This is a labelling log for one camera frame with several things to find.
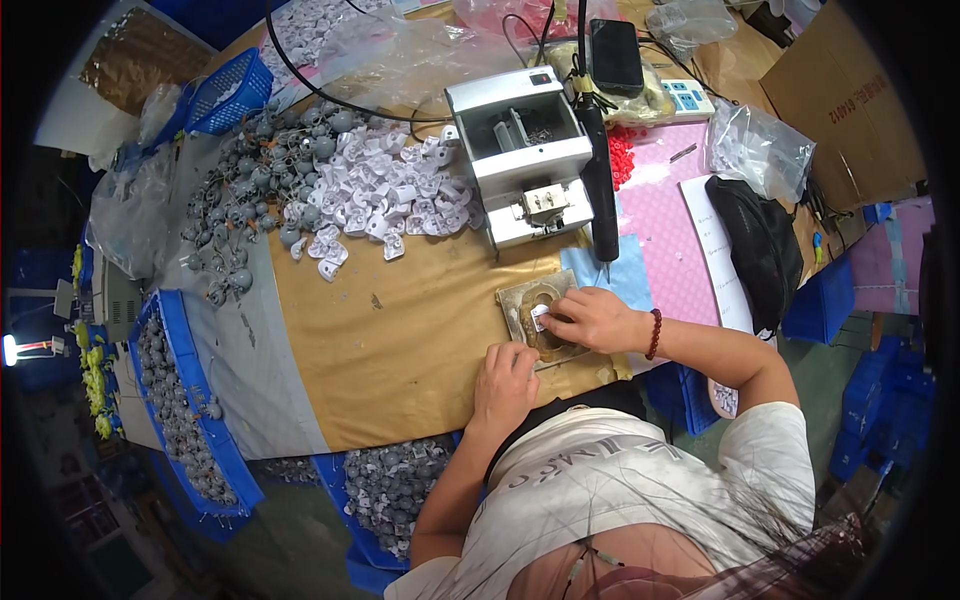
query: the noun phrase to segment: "floor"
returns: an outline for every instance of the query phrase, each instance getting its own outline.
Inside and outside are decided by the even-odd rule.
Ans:
[[[869,318],[854,314],[834,346],[778,339],[793,373],[818,487],[827,478],[833,439],[840,422],[841,396],[869,345]],[[651,420],[665,425],[650,411]],[[676,446],[716,466],[717,447],[727,421],[697,438],[675,436]],[[344,566],[350,535],[327,495],[318,488],[261,482],[266,500],[255,519],[226,544],[197,539],[206,561],[229,586],[250,597],[373,598],[352,588]]]

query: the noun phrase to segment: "white t-shirt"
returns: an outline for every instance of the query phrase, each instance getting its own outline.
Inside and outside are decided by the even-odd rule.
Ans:
[[[497,462],[463,558],[422,564],[384,595],[503,599],[520,570],[544,554],[638,523],[684,533],[717,571],[762,556],[732,529],[746,540],[768,540],[757,519],[776,523],[771,515],[779,511],[799,534],[811,531],[813,468],[799,408],[772,402],[738,416],[724,432],[719,462],[719,472],[708,468],[667,444],[659,427],[626,413],[562,413]]]

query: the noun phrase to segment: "smartphone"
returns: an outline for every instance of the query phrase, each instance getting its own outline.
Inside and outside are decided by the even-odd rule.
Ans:
[[[629,21],[590,20],[590,76],[600,89],[634,95],[643,91],[636,28]]]

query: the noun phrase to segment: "pink foam mat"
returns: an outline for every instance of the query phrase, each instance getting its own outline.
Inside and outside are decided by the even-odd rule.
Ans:
[[[718,325],[716,300],[696,230],[679,183],[708,173],[704,168],[706,123],[648,130],[634,146],[634,172],[620,186],[620,235],[636,233],[643,250],[654,306],[663,316]],[[670,157],[697,144],[692,153]]]

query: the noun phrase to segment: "black bag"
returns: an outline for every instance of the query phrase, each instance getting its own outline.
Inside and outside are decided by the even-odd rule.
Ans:
[[[777,331],[800,286],[804,258],[783,206],[760,198],[746,181],[707,181],[707,196],[723,219],[731,259],[747,292],[754,333]]]

